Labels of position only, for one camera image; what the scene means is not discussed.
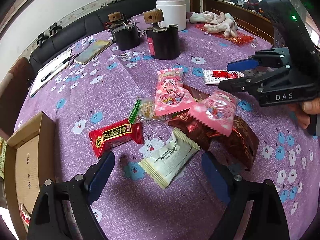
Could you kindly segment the person's right hand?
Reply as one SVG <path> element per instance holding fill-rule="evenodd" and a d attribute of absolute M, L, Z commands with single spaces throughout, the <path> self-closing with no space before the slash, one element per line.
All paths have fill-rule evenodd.
<path fill-rule="evenodd" d="M 312 101 L 288 104 L 288 108 L 296 115 L 297 122 L 302 129 L 307 129 L 311 123 L 309 115 L 317 115 L 320 113 L 320 98 Z"/>

